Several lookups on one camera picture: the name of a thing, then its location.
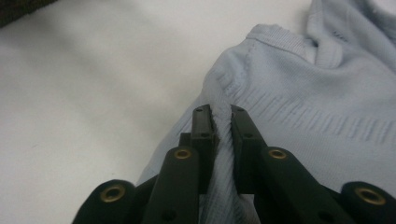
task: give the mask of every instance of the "light blue fabric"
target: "light blue fabric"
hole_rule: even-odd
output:
[[[396,22],[372,2],[315,0],[306,35],[258,25],[226,50],[203,90],[155,151],[140,183],[210,104],[219,150],[201,223],[260,223],[233,184],[231,107],[247,110],[269,146],[291,151],[324,186],[375,184],[396,196]]]

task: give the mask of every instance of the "white surface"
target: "white surface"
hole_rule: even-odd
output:
[[[206,72],[257,23],[305,28],[309,0],[60,0],[0,30],[0,223],[70,223],[136,182]]]

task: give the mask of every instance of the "garment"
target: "garment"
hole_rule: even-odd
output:
[[[292,152],[336,191],[365,181],[396,196],[396,20],[361,0],[314,0],[305,35],[257,25],[208,72],[202,93],[155,151],[140,183],[210,104],[219,148],[202,223],[260,223],[233,184],[231,105],[246,109],[268,146]]]

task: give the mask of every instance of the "ribbed knit texture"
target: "ribbed knit texture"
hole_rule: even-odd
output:
[[[166,151],[191,129],[192,110],[210,104],[220,143],[200,221],[260,223],[251,197],[237,195],[233,183],[230,105],[238,105],[269,146],[291,151],[322,185],[339,190],[359,180],[396,196],[396,48],[389,35],[396,29],[379,27],[387,19],[371,16],[372,5],[316,0],[306,36],[254,27],[219,57],[140,182],[158,174]]]

